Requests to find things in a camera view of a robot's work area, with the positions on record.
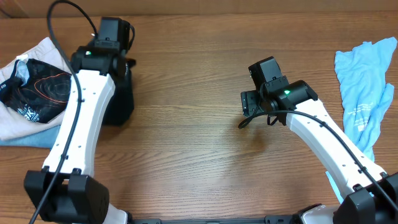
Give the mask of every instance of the clothing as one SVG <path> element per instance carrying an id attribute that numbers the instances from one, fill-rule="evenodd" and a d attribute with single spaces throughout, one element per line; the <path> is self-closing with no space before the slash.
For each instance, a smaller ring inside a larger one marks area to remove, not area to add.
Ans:
<path id="1" fill-rule="evenodd" d="M 0 101 L 28 121 L 47 123 L 67 107 L 70 74 L 45 62 L 17 60 L 0 84 Z"/>
<path id="2" fill-rule="evenodd" d="M 30 146 L 51 149 L 57 139 L 60 125 L 28 136 L 14 138 L 6 141 L 0 140 L 0 146 Z"/>
<path id="3" fill-rule="evenodd" d="M 394 86 L 386 85 L 386 71 L 396 47 L 397 40 L 391 37 L 373 45 L 363 42 L 351 52 L 336 52 L 335 72 L 343 100 L 344 132 L 372 161 L 381 121 L 394 96 Z M 326 175 L 342 203 L 334 180 L 328 172 Z"/>
<path id="4" fill-rule="evenodd" d="M 63 61 L 58 50 L 48 37 L 42 40 L 34 48 L 23 53 L 23 55 L 28 55 L 28 58 L 48 63 L 70 73 L 66 63 Z M 0 83 L 11 77 L 15 62 L 16 59 L 4 68 L 0 69 Z M 4 103 L 0 102 L 0 140 L 5 141 L 8 139 L 20 138 L 58 126 L 62 122 L 63 114 L 64 112 L 61 112 L 48 123 L 33 123 L 26 120 L 25 117 L 14 111 L 12 108 L 7 107 Z"/>

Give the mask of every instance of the blue cloth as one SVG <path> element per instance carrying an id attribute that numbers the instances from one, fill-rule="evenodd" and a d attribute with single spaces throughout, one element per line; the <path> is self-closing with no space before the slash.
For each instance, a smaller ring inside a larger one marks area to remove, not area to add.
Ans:
<path id="1" fill-rule="evenodd" d="M 51 149 L 57 139 L 59 131 L 60 125 L 24 137 L 6 141 L 0 140 L 0 146 L 31 146 Z"/>
<path id="2" fill-rule="evenodd" d="M 396 47 L 397 40 L 391 37 L 375 44 L 363 42 L 350 52 L 336 52 L 335 72 L 343 100 L 344 132 L 372 161 L 381 121 L 394 96 L 394 86 L 386 85 L 386 71 Z M 326 174 L 341 203 L 343 199 L 336 184 Z"/>

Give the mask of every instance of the black cloth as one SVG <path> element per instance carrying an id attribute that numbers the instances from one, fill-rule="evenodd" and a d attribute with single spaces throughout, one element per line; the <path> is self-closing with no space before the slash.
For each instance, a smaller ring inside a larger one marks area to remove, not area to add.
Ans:
<path id="1" fill-rule="evenodd" d="M 0 101 L 29 121 L 48 123 L 67 106 L 71 75 L 45 62 L 29 59 L 26 82 L 18 74 L 19 62 L 16 61 L 10 79 L 0 84 Z"/>

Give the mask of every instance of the wooden table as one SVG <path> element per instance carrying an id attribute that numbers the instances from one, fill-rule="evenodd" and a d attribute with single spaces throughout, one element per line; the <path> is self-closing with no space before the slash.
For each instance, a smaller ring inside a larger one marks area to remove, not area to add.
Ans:
<path id="1" fill-rule="evenodd" d="M 293 82 L 305 80 L 342 127 L 337 50 L 398 37 L 396 12 L 122 17 L 137 31 L 128 56 L 136 109 L 122 128 L 104 127 L 95 178 L 111 203 L 136 218 L 233 218 L 293 213 L 338 201 L 325 168 L 294 133 L 264 118 L 239 130 L 247 67 L 273 55 Z M 100 18 L 93 18 L 99 26 Z M 54 19 L 67 55 L 85 45 L 84 18 Z M 0 66 L 48 36 L 45 19 L 0 21 Z M 386 74 L 398 86 L 398 55 Z M 398 171 L 398 100 L 382 122 L 376 162 Z M 48 149 L 0 148 L 0 223 L 27 223 L 34 207 L 22 182 Z"/>

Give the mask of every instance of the white cloth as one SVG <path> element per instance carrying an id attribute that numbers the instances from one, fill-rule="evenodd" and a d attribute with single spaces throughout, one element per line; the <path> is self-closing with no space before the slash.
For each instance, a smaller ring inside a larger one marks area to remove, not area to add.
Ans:
<path id="1" fill-rule="evenodd" d="M 28 58 L 40 60 L 70 73 L 59 51 L 55 48 L 48 37 L 42 40 L 37 46 L 21 55 L 25 54 L 28 55 Z M 16 60 L 13 60 L 7 66 L 0 69 L 0 83 L 4 82 L 11 76 L 15 61 Z M 60 113 L 47 124 L 33 123 L 26 120 L 23 115 L 20 115 L 18 112 L 8 108 L 4 103 L 0 102 L 0 140 L 4 141 L 19 138 L 57 126 L 61 124 L 64 113 L 65 112 Z"/>

